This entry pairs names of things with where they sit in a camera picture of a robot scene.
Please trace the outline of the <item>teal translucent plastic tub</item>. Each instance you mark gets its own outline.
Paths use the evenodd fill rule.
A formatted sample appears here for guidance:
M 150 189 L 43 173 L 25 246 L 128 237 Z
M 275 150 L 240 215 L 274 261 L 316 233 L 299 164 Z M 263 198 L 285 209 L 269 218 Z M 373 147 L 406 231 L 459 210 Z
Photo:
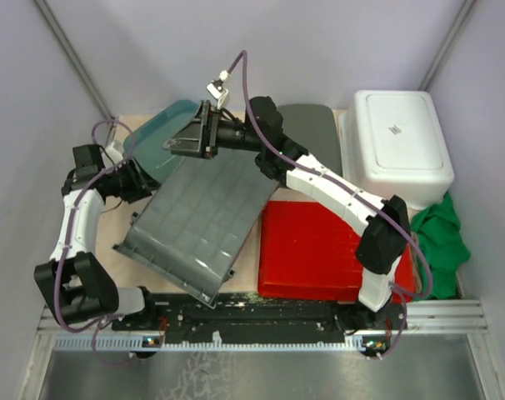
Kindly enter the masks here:
M 179 100 L 149 119 L 123 141 L 126 154 L 133 149 L 132 158 L 153 180 L 163 184 L 183 160 L 163 148 L 163 144 L 192 120 L 199 104 Z

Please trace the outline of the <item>grey plastic crate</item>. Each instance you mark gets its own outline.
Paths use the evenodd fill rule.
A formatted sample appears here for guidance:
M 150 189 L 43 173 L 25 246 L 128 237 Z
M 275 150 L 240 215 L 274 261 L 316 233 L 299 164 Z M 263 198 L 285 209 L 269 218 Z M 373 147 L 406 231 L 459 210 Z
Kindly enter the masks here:
M 222 149 L 186 157 L 133 219 L 115 250 L 213 307 L 278 183 L 255 153 Z

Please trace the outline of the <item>grey-green plastic tub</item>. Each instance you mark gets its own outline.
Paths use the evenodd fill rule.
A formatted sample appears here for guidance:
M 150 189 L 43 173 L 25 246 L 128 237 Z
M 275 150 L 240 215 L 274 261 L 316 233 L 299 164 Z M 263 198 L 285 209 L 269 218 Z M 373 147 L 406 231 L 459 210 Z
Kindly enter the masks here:
M 341 147 L 333 111 L 320 104 L 288 104 L 278 106 L 277 110 L 283 118 L 283 132 L 340 175 Z

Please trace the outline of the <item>red plastic crate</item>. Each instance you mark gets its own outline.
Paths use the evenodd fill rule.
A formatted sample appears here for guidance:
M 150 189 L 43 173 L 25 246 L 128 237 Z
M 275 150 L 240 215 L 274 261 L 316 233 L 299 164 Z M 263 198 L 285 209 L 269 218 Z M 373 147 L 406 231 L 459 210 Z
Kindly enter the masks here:
M 262 212 L 257 291 L 266 298 L 354 303 L 359 236 L 317 202 L 270 201 Z

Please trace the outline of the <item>large white plastic container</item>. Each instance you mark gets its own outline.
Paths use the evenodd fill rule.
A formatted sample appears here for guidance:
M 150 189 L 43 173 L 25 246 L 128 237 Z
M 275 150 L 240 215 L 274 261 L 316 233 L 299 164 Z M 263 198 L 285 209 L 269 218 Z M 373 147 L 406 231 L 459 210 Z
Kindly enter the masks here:
M 431 95 L 361 90 L 338 118 L 342 176 L 412 209 L 440 203 L 455 178 Z

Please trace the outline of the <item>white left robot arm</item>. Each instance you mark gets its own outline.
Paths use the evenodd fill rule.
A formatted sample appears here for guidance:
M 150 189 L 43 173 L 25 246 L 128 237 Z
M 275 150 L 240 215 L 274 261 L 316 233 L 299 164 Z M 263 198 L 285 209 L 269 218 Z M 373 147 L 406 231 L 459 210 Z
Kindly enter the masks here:
M 123 150 L 87 144 L 72 150 L 74 167 L 62 185 L 63 218 L 55 248 L 34 269 L 34 280 L 56 322 L 78 333 L 80 323 L 120 319 L 143 331 L 158 324 L 159 311 L 143 286 L 118 287 L 98 261 L 99 219 L 108 198 L 135 203 L 158 184 Z

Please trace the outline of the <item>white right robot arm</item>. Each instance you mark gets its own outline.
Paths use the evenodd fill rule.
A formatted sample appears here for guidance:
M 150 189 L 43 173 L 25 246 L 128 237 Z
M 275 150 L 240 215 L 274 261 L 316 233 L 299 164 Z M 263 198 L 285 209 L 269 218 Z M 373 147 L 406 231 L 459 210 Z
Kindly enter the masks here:
M 355 186 L 321 164 L 283 131 L 283 115 L 270 97 L 247 97 L 246 117 L 225 117 L 220 105 L 200 103 L 194 116 L 167 139 L 163 149 L 189 158 L 212 159 L 222 148 L 256 154 L 267 178 L 302 193 L 341 218 L 360 238 L 356 259 L 362 266 L 357 295 L 359 322 L 378 329 L 388 319 L 394 275 L 410 238 L 406 203 L 379 197 Z

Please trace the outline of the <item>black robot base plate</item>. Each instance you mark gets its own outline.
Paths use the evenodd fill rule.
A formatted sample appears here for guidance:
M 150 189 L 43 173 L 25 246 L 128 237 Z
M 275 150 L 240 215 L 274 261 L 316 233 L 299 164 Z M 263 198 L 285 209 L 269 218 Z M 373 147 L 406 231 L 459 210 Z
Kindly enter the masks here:
M 215 350 L 356 349 L 383 352 L 400 328 L 403 307 L 379 314 L 352 303 L 260 297 L 228 292 L 209 307 L 187 294 L 157 293 L 142 317 L 112 324 L 117 333 L 144 333 L 148 351 L 190 347 Z

